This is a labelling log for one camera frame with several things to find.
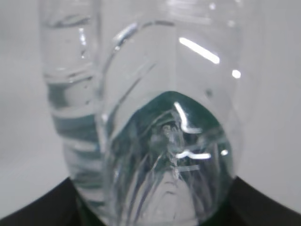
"clear plastic bottle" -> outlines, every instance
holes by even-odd
[[[109,224],[205,224],[243,148],[238,109],[251,111],[237,94],[256,87],[241,58],[258,1],[101,2],[96,116]]]
[[[40,0],[40,40],[49,108],[70,178],[90,209],[100,215],[104,198],[94,120],[97,42],[91,7],[90,0]]]

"black surface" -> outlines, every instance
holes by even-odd
[[[301,215],[259,193],[240,178],[235,180],[230,204],[225,208],[227,217],[222,225],[216,226],[301,226]],[[78,199],[69,179],[27,207],[0,220],[0,226],[101,225]]]

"plastic water bottle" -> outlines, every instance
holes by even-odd
[[[101,155],[93,106],[95,28],[89,0],[41,0],[40,30],[48,102],[72,179],[103,213]]]

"white wall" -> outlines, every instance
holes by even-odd
[[[301,1],[263,2],[263,75],[239,176],[301,212]],[[1,218],[67,176],[40,73],[36,0],[0,2],[0,68]]]
[[[67,177],[40,71],[36,3],[0,1],[0,218]]]
[[[263,75],[239,175],[301,212],[301,1],[266,0]]]

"water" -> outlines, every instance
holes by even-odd
[[[90,4],[76,6],[78,11],[72,6],[56,10],[42,24],[44,78],[70,178],[86,205],[102,216],[102,158],[92,103],[93,26]]]
[[[63,140],[70,178],[91,210],[103,216],[102,158],[91,83],[88,73],[72,82],[49,82],[48,99],[56,131]]]
[[[165,92],[136,111],[111,136],[106,158],[113,225],[196,226],[225,201],[231,146],[217,119],[178,92]]]

